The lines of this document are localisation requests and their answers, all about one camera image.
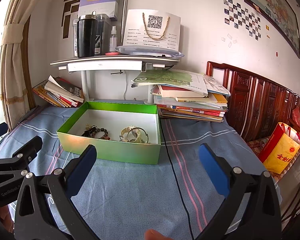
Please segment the left hand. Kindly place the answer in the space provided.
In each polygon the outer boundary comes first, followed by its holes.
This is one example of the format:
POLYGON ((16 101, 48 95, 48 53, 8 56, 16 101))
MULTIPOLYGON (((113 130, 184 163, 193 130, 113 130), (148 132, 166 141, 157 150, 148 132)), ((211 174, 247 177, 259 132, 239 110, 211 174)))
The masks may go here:
POLYGON ((0 207, 0 221, 3 224, 4 228, 12 233, 14 230, 14 222, 11 219, 11 214, 8 206, 0 207))

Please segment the right hand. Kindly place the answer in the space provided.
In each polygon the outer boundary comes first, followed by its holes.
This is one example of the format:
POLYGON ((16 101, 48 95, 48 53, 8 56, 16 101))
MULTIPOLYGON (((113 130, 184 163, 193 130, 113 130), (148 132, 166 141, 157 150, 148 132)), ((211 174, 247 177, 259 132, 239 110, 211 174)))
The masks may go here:
POLYGON ((154 229, 149 229, 145 232, 145 240, 173 240, 172 238, 166 237, 154 229))

